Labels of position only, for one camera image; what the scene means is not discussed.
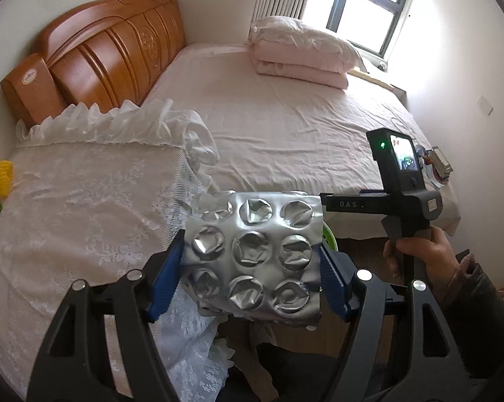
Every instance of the trigger handle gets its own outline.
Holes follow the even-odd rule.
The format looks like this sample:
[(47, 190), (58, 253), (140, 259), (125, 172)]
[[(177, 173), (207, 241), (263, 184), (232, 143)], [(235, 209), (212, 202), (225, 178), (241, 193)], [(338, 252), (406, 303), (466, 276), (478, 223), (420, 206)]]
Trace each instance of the trigger handle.
[[(403, 221), (398, 216), (388, 215), (382, 219), (382, 226), (387, 233), (389, 241), (395, 247), (401, 237), (422, 237), (431, 239), (432, 230), (427, 220), (417, 222), (415, 220)], [(395, 257), (399, 263), (405, 285), (409, 285), (414, 279), (419, 279), (429, 284), (425, 263), (413, 256), (404, 255), (395, 248)]]

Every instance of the screw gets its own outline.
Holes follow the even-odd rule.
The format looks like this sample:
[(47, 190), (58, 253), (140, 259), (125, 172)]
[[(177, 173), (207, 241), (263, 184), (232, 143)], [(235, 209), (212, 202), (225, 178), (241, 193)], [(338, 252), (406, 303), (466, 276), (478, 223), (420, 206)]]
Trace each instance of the screw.
[(427, 288), (427, 285), (421, 280), (414, 280), (412, 285), (414, 286), (414, 289), (419, 291), (424, 291)]
[(77, 281), (74, 281), (73, 284), (71, 284), (71, 288), (75, 291), (81, 291), (85, 287), (86, 287), (85, 280), (77, 280)]
[(361, 279), (361, 281), (369, 281), (373, 278), (373, 274), (369, 272), (367, 269), (360, 269), (356, 272), (356, 276)]
[(127, 273), (127, 279), (129, 281), (138, 281), (140, 278), (142, 278), (142, 271), (138, 269), (133, 269)]

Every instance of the carved headboard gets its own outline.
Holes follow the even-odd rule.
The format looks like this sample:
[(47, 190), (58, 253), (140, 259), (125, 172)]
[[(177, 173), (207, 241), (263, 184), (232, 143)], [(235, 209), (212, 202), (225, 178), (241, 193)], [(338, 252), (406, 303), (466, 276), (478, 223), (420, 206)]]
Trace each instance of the carved headboard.
[(140, 105), (184, 46), (177, 0), (98, 0), (50, 23), (1, 87), (27, 127), (80, 102), (105, 113)]

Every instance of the label on headboard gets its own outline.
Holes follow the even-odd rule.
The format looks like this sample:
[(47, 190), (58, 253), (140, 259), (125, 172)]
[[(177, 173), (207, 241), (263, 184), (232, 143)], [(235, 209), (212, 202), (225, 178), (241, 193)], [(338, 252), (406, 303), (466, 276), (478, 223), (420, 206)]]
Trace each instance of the label on headboard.
[(38, 75), (38, 71), (35, 68), (29, 69), (21, 79), (23, 84), (31, 84), (34, 80), (36, 80), (36, 76)]

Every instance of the person's hand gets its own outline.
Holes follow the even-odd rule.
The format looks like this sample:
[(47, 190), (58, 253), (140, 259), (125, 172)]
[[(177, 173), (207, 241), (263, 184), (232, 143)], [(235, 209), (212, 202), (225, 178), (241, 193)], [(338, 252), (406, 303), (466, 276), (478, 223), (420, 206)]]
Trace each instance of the person's hand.
[[(433, 286), (447, 286), (459, 263), (445, 233), (437, 226), (431, 226), (431, 240), (421, 237), (404, 237), (395, 244), (403, 254), (419, 258), (427, 267), (427, 276)], [(394, 255), (395, 249), (388, 240), (384, 246), (384, 258), (393, 276), (401, 275), (399, 263)]]

